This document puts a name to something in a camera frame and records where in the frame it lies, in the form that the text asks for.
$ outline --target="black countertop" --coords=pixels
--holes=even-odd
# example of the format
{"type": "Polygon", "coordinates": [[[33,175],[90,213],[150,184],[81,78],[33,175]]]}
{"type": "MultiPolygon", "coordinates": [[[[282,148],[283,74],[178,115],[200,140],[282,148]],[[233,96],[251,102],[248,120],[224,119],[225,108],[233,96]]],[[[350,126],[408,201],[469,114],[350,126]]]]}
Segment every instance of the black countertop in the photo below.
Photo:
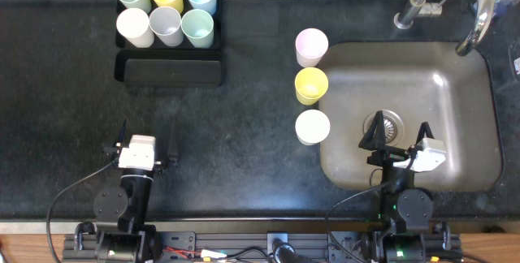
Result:
{"type": "MultiPolygon", "coordinates": [[[[158,144],[175,126],[180,164],[156,177],[150,219],[322,217],[354,192],[326,178],[318,145],[297,140],[294,122],[309,107],[293,87],[296,35],[319,28],[330,45],[460,41],[474,22],[469,1],[449,0],[440,18],[401,31],[392,17],[406,0],[222,0],[220,87],[126,88],[113,76],[115,0],[0,0],[0,218],[44,218],[58,191],[107,164],[102,143],[125,119],[158,144]]],[[[487,192],[434,193],[438,218],[520,214],[520,83],[512,68],[519,18],[516,6],[479,46],[492,77],[503,175],[487,192]]],[[[93,198],[119,176],[109,170],[74,189],[54,216],[93,218],[93,198]]],[[[341,216],[376,218],[376,197],[353,201],[341,216]]]]}

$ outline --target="wooden surface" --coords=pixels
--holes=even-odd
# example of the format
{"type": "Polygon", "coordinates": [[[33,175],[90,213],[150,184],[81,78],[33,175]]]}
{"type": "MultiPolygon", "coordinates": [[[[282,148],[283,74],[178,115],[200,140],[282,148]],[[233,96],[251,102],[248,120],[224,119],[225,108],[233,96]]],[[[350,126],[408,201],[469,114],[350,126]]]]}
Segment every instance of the wooden surface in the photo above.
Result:
{"type": "MultiPolygon", "coordinates": [[[[64,235],[52,237],[54,247],[61,255],[64,235]]],[[[461,239],[464,252],[491,263],[520,262],[520,234],[470,234],[462,235],[461,239]]],[[[0,235],[0,243],[2,253],[10,263],[54,262],[45,235],[0,235]]]]}

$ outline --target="sink drain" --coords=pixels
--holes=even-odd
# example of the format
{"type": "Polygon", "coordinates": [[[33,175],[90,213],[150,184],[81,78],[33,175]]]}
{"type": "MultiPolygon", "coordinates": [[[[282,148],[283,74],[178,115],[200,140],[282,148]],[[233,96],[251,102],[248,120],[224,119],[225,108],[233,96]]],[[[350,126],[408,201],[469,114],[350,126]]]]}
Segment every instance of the sink drain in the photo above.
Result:
{"type": "MultiPolygon", "coordinates": [[[[383,111],[383,125],[384,125],[384,137],[386,144],[395,145],[403,136],[405,131],[405,126],[399,116],[390,111],[390,110],[382,110],[383,111]]],[[[363,123],[363,133],[368,131],[368,128],[371,126],[372,121],[374,121],[375,113],[370,113],[363,123]]]]}

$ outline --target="stainless steel sink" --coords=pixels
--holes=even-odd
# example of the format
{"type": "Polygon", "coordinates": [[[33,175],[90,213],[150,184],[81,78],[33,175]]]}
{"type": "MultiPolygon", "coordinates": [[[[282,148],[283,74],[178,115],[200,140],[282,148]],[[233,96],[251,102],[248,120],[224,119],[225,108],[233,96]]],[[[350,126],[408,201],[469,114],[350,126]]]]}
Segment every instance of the stainless steel sink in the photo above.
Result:
{"type": "MultiPolygon", "coordinates": [[[[501,151],[488,74],[482,56],[455,54],[455,43],[344,43],[331,47],[318,67],[329,88],[319,109],[331,121],[321,143],[321,165],[342,188],[369,186],[375,166],[358,142],[373,113],[385,110],[387,142],[407,149],[428,121],[448,151],[415,185],[435,191],[479,191],[502,171],[501,151]]],[[[379,183],[380,174],[373,178],[379,183]]]]}

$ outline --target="chrome faucet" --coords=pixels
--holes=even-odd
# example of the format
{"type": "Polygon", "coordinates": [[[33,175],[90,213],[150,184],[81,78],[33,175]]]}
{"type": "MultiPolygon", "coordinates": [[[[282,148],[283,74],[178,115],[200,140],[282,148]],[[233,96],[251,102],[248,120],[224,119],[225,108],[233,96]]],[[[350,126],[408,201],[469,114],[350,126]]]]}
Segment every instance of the chrome faucet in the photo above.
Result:
{"type": "MultiPolygon", "coordinates": [[[[477,0],[478,9],[474,23],[474,27],[471,29],[466,39],[461,42],[455,52],[459,56],[467,55],[476,45],[483,39],[486,31],[489,28],[491,19],[493,17],[493,8],[495,6],[495,0],[477,0]]],[[[418,16],[421,10],[426,6],[426,0],[409,0],[406,3],[405,9],[396,14],[393,21],[394,24],[401,29],[407,29],[414,23],[414,18],[418,16]]]]}

